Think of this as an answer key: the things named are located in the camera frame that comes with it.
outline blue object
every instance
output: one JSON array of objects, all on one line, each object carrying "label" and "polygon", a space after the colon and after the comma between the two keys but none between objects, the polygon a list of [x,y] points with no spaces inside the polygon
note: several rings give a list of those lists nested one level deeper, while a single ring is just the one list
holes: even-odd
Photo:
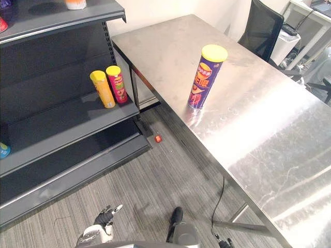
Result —
[{"label": "blue object", "polygon": [[11,6],[11,5],[12,5],[12,1],[11,0],[0,0],[0,7],[2,9],[7,8],[7,7]]},{"label": "blue object", "polygon": [[0,159],[3,159],[10,154],[9,146],[6,146],[4,143],[0,143],[0,148],[1,148]]}]

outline gray carpet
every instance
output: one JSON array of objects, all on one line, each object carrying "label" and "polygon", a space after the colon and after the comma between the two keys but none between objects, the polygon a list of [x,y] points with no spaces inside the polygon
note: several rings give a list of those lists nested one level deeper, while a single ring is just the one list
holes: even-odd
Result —
[{"label": "gray carpet", "polygon": [[[161,143],[149,137],[153,148],[145,154],[3,230],[0,247],[74,247],[104,206],[121,203],[114,240],[164,241],[173,209],[182,206],[184,219],[196,224],[204,247],[218,247],[210,216],[220,194],[219,165],[196,149],[196,141],[165,106],[144,112],[142,120],[154,135],[162,135]],[[216,219],[227,220],[242,203],[226,183]],[[251,210],[239,221],[260,223]],[[281,247],[274,238],[216,230],[222,239],[231,237],[236,248]]]}]

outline white appliance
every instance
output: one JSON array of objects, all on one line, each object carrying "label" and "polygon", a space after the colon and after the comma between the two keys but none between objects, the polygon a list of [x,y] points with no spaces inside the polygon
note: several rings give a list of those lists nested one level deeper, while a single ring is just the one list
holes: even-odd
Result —
[{"label": "white appliance", "polygon": [[286,55],[288,55],[300,40],[301,37],[299,34],[291,36],[283,30],[280,31],[274,50],[271,53],[271,59],[277,66],[285,59]]}]

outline shelf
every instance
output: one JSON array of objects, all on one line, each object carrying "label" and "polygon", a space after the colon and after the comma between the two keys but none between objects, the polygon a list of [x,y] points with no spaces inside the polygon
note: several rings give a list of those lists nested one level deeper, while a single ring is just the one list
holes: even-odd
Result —
[{"label": "shelf", "polygon": [[13,123],[8,126],[11,154],[0,161],[0,177],[138,112],[131,99],[109,109],[103,107],[97,93],[91,93]]},{"label": "shelf", "polygon": [[114,0],[87,0],[82,10],[68,10],[64,0],[17,0],[11,7],[8,29],[0,34],[0,44],[45,35],[96,21],[123,18],[124,8]]},{"label": "shelf", "polygon": [[1,178],[0,227],[149,148],[134,122],[125,120]]}]

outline wire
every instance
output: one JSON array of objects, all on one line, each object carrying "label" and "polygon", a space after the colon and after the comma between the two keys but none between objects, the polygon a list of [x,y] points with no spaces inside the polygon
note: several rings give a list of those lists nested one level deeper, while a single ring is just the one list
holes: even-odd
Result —
[{"label": "wire", "polygon": [[213,214],[212,214],[212,228],[210,229],[210,231],[212,232],[212,234],[213,234],[217,239],[219,239],[219,236],[218,236],[218,234],[216,234],[216,233],[213,231],[213,227],[214,227],[214,215],[215,215],[216,209],[217,209],[219,203],[221,202],[221,199],[222,199],[222,196],[223,196],[223,192],[224,192],[224,183],[225,183],[225,178],[224,178],[224,176],[223,176],[223,185],[222,185],[221,195],[219,196],[218,202],[217,202],[217,204],[216,204],[216,206],[215,206],[215,209],[214,209],[214,211],[213,211]]},{"label": "wire", "polygon": [[303,17],[302,20],[299,21],[299,23],[298,23],[297,26],[295,27],[295,30],[298,30],[298,29],[301,27],[301,25],[305,22],[305,20],[309,17],[309,15],[310,15],[311,13],[313,13],[314,11],[315,11],[315,10],[312,10],[311,12],[309,12],[308,15],[306,15],[305,17]]},{"label": "wire", "polygon": [[299,39],[298,53],[300,52],[300,49],[301,49],[301,38]]}]

